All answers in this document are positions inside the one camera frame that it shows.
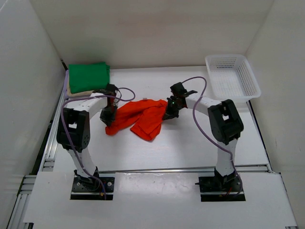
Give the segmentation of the orange t shirt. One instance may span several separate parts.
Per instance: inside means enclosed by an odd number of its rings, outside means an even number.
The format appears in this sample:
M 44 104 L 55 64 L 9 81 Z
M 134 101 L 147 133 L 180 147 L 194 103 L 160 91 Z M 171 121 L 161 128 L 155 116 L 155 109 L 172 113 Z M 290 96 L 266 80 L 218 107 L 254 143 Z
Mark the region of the orange t shirt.
M 115 135 L 129 128 L 145 141 L 153 141 L 161 131 L 165 100 L 139 100 L 128 102 L 117 110 L 115 121 L 105 128 L 107 135 Z

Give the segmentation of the beige t shirt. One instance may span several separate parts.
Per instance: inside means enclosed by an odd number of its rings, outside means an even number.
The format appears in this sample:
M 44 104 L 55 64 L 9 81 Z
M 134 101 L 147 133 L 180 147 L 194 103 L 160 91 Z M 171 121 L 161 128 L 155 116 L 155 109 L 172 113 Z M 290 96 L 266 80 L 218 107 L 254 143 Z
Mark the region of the beige t shirt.
M 72 93 L 71 92 L 71 88 L 70 88 L 70 85 L 69 83 L 67 83 L 67 86 L 66 86 L 66 93 L 65 93 L 65 97 L 66 98 L 72 98 L 72 97 L 81 97 L 81 96 L 89 96 L 91 95 L 94 90 L 91 90 L 91 91 L 84 91 L 84 92 L 79 92 L 79 93 Z

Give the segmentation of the green t shirt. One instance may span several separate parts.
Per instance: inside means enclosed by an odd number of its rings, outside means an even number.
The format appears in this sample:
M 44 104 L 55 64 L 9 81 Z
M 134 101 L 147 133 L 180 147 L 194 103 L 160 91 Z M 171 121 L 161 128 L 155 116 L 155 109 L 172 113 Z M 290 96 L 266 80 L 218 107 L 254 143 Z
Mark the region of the green t shirt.
M 69 65 L 69 86 L 72 94 L 104 89 L 109 82 L 110 66 L 105 62 Z

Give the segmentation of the purple t shirt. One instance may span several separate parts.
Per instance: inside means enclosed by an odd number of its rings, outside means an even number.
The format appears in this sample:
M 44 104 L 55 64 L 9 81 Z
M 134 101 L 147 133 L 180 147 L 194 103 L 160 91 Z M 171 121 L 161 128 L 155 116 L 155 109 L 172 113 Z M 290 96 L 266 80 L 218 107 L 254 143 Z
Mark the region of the purple t shirt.
M 65 79 L 64 79 L 64 85 L 63 85 L 63 93 L 64 93 L 65 100 L 69 99 L 69 96 L 67 95 L 67 84 L 68 84 L 68 81 L 69 81 L 69 70 L 66 70 Z

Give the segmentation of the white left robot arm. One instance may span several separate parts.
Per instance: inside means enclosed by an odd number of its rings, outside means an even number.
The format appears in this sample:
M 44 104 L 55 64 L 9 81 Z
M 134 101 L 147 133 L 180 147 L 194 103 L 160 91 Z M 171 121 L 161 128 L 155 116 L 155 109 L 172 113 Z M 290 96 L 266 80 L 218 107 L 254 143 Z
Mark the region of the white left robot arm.
M 88 150 L 90 119 L 101 112 L 101 121 L 111 126 L 118 108 L 118 92 L 117 87 L 97 90 L 90 97 L 79 99 L 79 105 L 61 110 L 57 142 L 71 155 L 76 166 L 75 175 L 89 191 L 95 191 L 100 185 L 98 169 Z

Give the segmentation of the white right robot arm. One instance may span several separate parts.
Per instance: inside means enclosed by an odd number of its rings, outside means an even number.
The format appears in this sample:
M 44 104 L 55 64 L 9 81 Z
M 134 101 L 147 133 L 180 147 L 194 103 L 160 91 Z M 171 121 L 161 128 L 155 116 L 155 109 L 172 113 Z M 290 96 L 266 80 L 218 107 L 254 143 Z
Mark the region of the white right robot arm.
M 242 192 L 243 183 L 234 165 L 235 149 L 237 141 L 244 130 L 244 124 L 240 118 L 234 102 L 215 100 L 196 91 L 175 92 L 167 98 L 167 107 L 163 120 L 179 117 L 179 111 L 183 108 L 193 110 L 193 120 L 200 132 L 217 147 L 217 163 L 214 168 L 214 187 L 224 191 L 239 185 L 238 192 Z M 210 138 L 200 127 L 195 112 L 198 111 L 209 118 L 211 133 Z

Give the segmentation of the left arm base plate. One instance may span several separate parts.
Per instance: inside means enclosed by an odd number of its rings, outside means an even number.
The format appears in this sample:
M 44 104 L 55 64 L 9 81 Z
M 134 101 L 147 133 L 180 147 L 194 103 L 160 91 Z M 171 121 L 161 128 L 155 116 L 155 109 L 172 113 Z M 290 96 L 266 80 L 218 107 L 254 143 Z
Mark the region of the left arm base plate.
M 113 200 L 115 177 L 100 177 L 105 191 L 98 181 L 94 184 L 85 183 L 74 177 L 71 187 L 71 200 Z

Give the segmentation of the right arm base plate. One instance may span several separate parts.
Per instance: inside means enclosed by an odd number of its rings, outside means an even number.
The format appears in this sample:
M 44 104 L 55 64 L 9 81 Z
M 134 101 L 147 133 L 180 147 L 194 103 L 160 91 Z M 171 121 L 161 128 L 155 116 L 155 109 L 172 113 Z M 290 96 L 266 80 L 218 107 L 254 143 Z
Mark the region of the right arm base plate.
M 201 202 L 243 202 L 246 201 L 238 178 L 224 186 L 217 183 L 216 177 L 198 177 Z

